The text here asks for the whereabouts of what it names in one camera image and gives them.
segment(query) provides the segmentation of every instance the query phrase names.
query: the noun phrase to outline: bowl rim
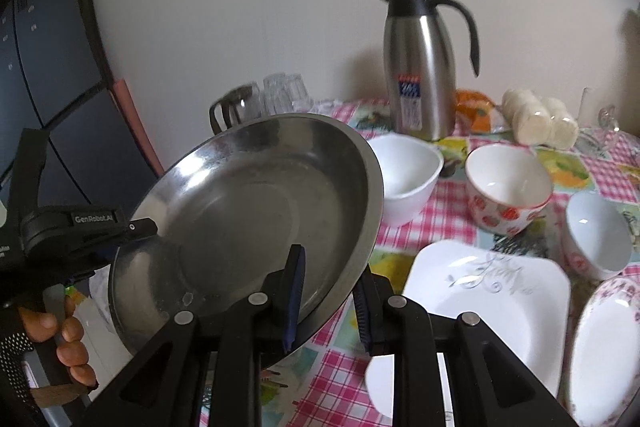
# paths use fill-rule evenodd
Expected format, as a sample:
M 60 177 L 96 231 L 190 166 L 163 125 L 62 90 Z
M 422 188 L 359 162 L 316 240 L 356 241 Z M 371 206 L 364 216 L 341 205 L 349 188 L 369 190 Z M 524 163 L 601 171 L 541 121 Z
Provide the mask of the bowl rim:
M 522 153 L 522 154 L 526 154 L 527 157 L 531 157 L 532 159 L 536 160 L 538 162 L 538 164 L 540 165 L 540 168 L 542 168 L 542 171 L 544 171 L 544 173 L 546 174 L 546 179 L 549 182 L 549 195 L 548 197 L 546 197 L 546 200 L 543 201 L 542 203 L 538 203 L 538 204 L 531 204 L 531 205 L 517 205 L 517 204 L 510 204 L 510 203 L 505 203 L 502 200 L 499 200 L 498 198 L 495 198 L 493 196 L 490 196 L 489 194 L 487 194 L 484 190 L 482 190 L 481 188 L 479 188 L 474 182 L 473 180 L 469 177 L 469 171 L 468 171 L 468 165 L 469 165 L 469 158 L 471 158 L 471 156 L 473 155 L 474 152 L 484 149 L 485 147 L 501 147 L 501 148 L 508 148 L 511 149 L 515 152 L 518 153 Z M 466 160 L 465 160 L 465 176 L 466 176 L 466 181 L 468 183 L 471 183 L 471 185 L 473 186 L 473 188 L 475 188 L 475 190 L 477 190 L 478 192 L 480 192 L 480 194 L 482 194 L 485 198 L 489 199 L 490 201 L 495 201 L 495 203 L 501 204 L 503 206 L 507 206 L 509 208 L 516 208 L 516 210 L 525 210 L 525 209 L 532 209 L 535 210 L 537 208 L 542 208 L 543 206 L 545 206 L 549 200 L 551 199 L 551 197 L 554 195 L 554 182 L 551 179 L 551 176 L 549 175 L 549 173 L 546 171 L 545 166 L 542 165 L 542 163 L 540 163 L 540 161 L 532 154 L 527 153 L 526 151 L 524 151 L 522 149 L 522 147 L 518 147 L 516 145 L 512 145 L 512 144 L 508 144 L 508 143 L 488 143 L 486 145 L 481 145 L 480 147 L 477 147 L 476 149 L 473 149 L 467 156 L 466 156 Z
M 405 140 L 407 142 L 412 142 L 420 147 L 423 147 L 424 149 L 427 149 L 433 152 L 438 158 L 438 167 L 435 169 L 434 173 L 427 179 L 427 181 L 425 181 L 424 183 L 420 184 L 415 188 L 412 188 L 412 190 L 408 190 L 407 192 L 401 192 L 400 194 L 395 194 L 393 196 L 384 196 L 385 201 L 399 201 L 409 196 L 413 196 L 414 194 L 417 194 L 418 192 L 423 190 L 425 187 L 427 187 L 429 184 L 433 183 L 433 181 L 438 178 L 438 176 L 440 175 L 440 172 L 442 171 L 442 168 L 444 167 L 444 156 L 442 155 L 442 152 L 440 151 L 440 149 L 432 143 L 425 142 L 424 140 L 421 140 L 420 138 L 416 138 L 414 136 L 407 136 L 406 134 L 399 134 L 395 132 L 374 136 L 373 138 L 368 139 L 367 143 L 369 144 L 369 147 L 371 147 L 371 142 L 373 141 L 383 141 L 383 140 L 389 140 L 389 139 L 400 139 L 400 140 Z M 371 150 L 375 155 L 376 151 L 373 149 L 373 147 L 371 147 Z M 384 185 L 384 182 L 385 182 L 384 176 L 382 176 L 382 182 Z
M 584 248 L 582 247 L 582 245 L 578 242 L 577 240 L 577 235 L 574 233 L 574 229 L 571 226 L 571 221 L 568 219 L 568 215 L 569 215 L 569 208 L 570 205 L 572 203 L 572 200 L 575 201 L 577 200 L 577 196 L 578 197 L 588 197 L 588 198 L 594 198 L 600 201 L 603 201 L 605 203 L 605 207 L 608 208 L 608 210 L 612 211 L 612 214 L 610 214 L 611 216 L 613 216 L 613 212 L 615 212 L 615 214 L 617 216 L 620 216 L 620 219 L 622 219 L 623 221 L 625 220 L 625 218 L 623 216 L 620 215 L 620 213 L 616 210 L 614 204 L 607 200 L 607 198 L 605 198 L 602 194 L 600 194 L 598 191 L 596 190 L 580 190 L 578 192 L 576 192 L 575 194 L 572 194 L 571 197 L 569 198 L 569 200 L 567 201 L 566 204 L 566 208 L 564 209 L 564 223 L 566 225 L 566 231 L 569 233 L 569 236 L 571 237 L 572 241 L 574 242 L 575 246 L 578 248 L 578 253 L 583 256 L 589 263 L 591 263 L 596 269 L 601 270 L 605 273 L 619 273 L 620 271 L 622 271 L 623 269 L 625 269 L 625 266 L 627 264 L 629 264 L 629 260 L 631 259 L 631 255 L 632 255 L 632 250 L 633 250 L 633 243 L 631 242 L 631 238 L 629 237 L 628 233 L 623 236 L 626 237 L 626 242 L 628 242 L 628 257 L 626 257 L 626 261 L 623 264 L 623 266 L 620 269 L 612 269 L 612 268 L 605 268 L 603 265 L 597 263 L 596 260 L 592 259 L 590 256 L 588 256 L 585 251 Z

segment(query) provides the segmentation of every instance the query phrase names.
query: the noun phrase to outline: metal pan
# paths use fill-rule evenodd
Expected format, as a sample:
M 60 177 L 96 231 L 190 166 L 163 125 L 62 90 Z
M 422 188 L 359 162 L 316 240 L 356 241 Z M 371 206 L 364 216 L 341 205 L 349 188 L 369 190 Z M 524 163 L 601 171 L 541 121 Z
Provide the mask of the metal pan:
M 204 142 L 149 191 L 133 218 L 158 237 L 121 247 L 109 300 L 132 353 L 182 309 L 226 311 L 306 249 L 294 347 L 345 301 L 367 264 L 382 216 L 380 166 L 367 142 L 324 116 L 285 114 Z

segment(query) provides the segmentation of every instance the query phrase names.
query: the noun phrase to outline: human hand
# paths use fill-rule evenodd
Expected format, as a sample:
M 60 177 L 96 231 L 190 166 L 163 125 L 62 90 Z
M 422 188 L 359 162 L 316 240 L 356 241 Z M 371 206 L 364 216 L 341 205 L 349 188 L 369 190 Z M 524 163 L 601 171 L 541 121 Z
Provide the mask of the human hand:
M 89 354 L 81 342 L 84 336 L 84 328 L 73 314 L 76 304 L 69 296 L 65 296 L 66 319 L 62 322 L 60 330 L 65 339 L 56 350 L 58 360 L 69 368 L 71 377 L 87 387 L 96 385 L 95 372 L 89 362 Z M 58 321 L 51 313 L 38 313 L 25 308 L 18 308 L 20 318 L 24 325 L 24 331 L 34 343 L 49 340 L 58 332 Z

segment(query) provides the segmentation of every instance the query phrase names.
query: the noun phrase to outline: tablecloth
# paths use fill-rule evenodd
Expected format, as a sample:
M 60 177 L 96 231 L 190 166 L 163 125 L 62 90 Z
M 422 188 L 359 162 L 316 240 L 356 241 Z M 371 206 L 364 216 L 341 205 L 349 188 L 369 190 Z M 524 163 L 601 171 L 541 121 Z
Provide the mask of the tablecloth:
M 356 128 L 366 139 L 388 132 L 388 105 L 384 100 L 360 100 L 338 105 L 333 117 Z M 544 146 L 528 148 L 545 166 L 554 181 L 554 193 L 545 212 L 523 232 L 505 238 L 478 229 L 466 209 L 464 161 L 481 145 L 512 142 L 510 134 L 463 136 L 460 126 L 452 137 L 436 144 L 446 160 L 447 178 L 441 177 L 425 208 L 410 223 L 399 228 L 380 226 L 376 247 L 369 260 L 373 272 L 388 277 L 396 293 L 406 281 L 420 249 L 441 239 L 455 239 L 470 245 L 514 255 L 547 257 L 559 263 L 559 233 L 564 226 L 564 209 L 571 194 L 595 189 L 614 202 L 631 228 L 640 224 L 640 169 L 632 150 L 640 140 L 622 133 L 613 150 L 591 158 L 573 149 L 559 152 Z M 625 274 L 640 280 L 640 255 L 634 252 Z M 572 303 L 567 328 L 567 347 L 575 321 L 596 288 L 568 270 Z M 304 346 L 262 373 L 261 403 L 264 427 L 374 427 L 391 425 L 370 402 L 364 386 L 369 362 L 358 340 L 358 328 L 351 297 Z M 568 357 L 564 357 L 564 369 Z M 559 399 L 562 401 L 561 383 Z M 203 409 L 201 425 L 208 420 Z

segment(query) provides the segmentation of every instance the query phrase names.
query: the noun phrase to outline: silver screw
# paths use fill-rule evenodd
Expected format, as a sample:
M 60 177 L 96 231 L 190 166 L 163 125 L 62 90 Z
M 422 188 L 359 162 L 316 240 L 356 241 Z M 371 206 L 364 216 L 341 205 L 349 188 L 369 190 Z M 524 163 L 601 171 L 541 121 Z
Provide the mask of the silver screw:
M 462 321 L 467 326 L 477 326 L 480 323 L 480 317 L 475 312 L 464 312 L 462 314 Z
M 174 321 L 176 324 L 180 324 L 184 326 L 185 324 L 189 324 L 193 320 L 193 313 L 187 310 L 182 310 L 181 312 L 177 312 L 174 316 Z
M 249 303 L 253 304 L 254 306 L 260 306 L 261 304 L 264 304 L 268 300 L 269 298 L 267 297 L 266 293 L 256 292 L 249 295 Z
M 404 308 L 406 306 L 406 299 L 401 295 L 391 295 L 386 302 L 392 308 Z

